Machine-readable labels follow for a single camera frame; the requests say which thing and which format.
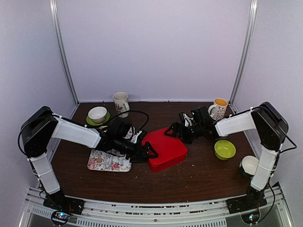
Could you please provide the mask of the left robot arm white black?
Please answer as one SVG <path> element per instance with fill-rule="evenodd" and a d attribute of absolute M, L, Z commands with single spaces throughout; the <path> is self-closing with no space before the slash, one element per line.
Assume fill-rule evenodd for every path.
<path fill-rule="evenodd" d="M 147 135 L 143 128 L 135 131 L 119 115 L 110 117 L 108 123 L 110 125 L 103 129 L 88 127 L 55 114 L 48 106 L 42 106 L 22 124 L 18 148 L 30 162 L 47 199 L 58 210 L 68 206 L 68 199 L 51 164 L 53 154 L 48 153 L 50 141 L 55 140 L 55 146 L 66 140 L 104 152 L 114 149 L 132 163 L 158 157 L 150 142 L 143 141 Z"/>

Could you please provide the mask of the red box lid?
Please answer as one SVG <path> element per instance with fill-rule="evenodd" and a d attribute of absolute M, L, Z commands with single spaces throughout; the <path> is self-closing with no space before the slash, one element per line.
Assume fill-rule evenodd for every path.
<path fill-rule="evenodd" d="M 144 137 L 143 144 L 147 141 L 150 142 L 159 156 L 170 157 L 187 154 L 187 148 L 180 139 L 164 135 L 167 128 L 149 132 Z"/>

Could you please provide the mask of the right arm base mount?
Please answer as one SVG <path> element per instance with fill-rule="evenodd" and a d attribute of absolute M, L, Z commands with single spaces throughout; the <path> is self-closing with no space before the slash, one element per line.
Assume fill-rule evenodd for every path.
<path fill-rule="evenodd" d="M 267 205 L 264 190 L 265 188 L 259 191 L 249 185 L 245 195 L 227 199 L 229 213 L 241 213 L 241 219 L 245 224 L 258 224 L 261 221 L 260 207 Z"/>

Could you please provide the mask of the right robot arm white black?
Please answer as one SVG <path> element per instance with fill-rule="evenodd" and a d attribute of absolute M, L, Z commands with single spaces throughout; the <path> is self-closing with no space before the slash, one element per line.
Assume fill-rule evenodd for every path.
<path fill-rule="evenodd" d="M 180 113 L 179 118 L 164 135 L 179 138 L 186 144 L 199 137 L 220 140 L 238 132 L 254 132 L 259 142 L 255 146 L 259 161 L 242 202 L 246 208 L 254 208 L 263 197 L 287 138 L 289 125 L 285 118 L 268 101 L 220 120 L 214 120 L 205 106 L 193 109 L 190 116 Z"/>

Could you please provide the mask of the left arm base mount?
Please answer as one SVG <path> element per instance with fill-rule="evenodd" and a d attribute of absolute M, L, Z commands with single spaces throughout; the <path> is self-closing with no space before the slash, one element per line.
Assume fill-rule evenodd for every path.
<path fill-rule="evenodd" d="M 51 221 L 55 226 L 61 227 L 67 224 L 73 215 L 82 214 L 85 204 L 84 200 L 67 197 L 61 189 L 54 194 L 50 194 L 46 191 L 43 184 L 41 184 L 41 187 L 42 191 L 39 196 L 41 196 L 42 192 L 45 193 L 43 206 L 54 210 L 51 214 Z"/>

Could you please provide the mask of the red box base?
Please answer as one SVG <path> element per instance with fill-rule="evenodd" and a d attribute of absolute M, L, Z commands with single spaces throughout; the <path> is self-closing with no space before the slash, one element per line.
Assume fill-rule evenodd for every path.
<path fill-rule="evenodd" d="M 147 162 L 147 165 L 149 169 L 153 173 L 157 173 L 160 171 L 163 171 L 167 168 L 170 168 L 172 166 L 175 166 L 179 164 L 180 162 L 183 162 L 186 158 L 187 154 L 181 154 L 181 155 L 175 155 L 175 156 L 170 156 L 170 157 L 165 157 L 165 156 L 159 156 L 158 158 L 155 159 L 149 159 Z"/>

